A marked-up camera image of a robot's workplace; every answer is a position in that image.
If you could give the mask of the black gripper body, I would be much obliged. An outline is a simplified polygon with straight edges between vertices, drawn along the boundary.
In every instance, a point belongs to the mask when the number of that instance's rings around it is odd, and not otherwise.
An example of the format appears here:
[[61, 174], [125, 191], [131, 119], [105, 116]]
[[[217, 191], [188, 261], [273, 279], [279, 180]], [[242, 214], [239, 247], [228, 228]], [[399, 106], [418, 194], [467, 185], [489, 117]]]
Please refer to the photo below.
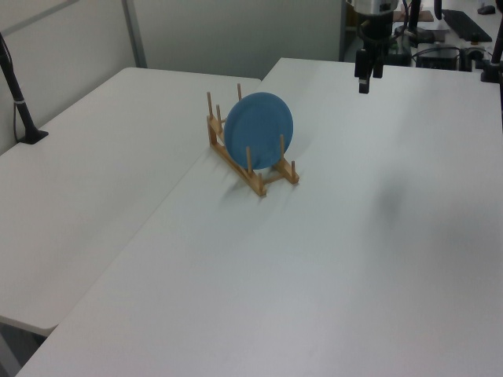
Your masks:
[[359, 26], [363, 34], [375, 40], [390, 38], [392, 33], [393, 13], [380, 16], [359, 15]]

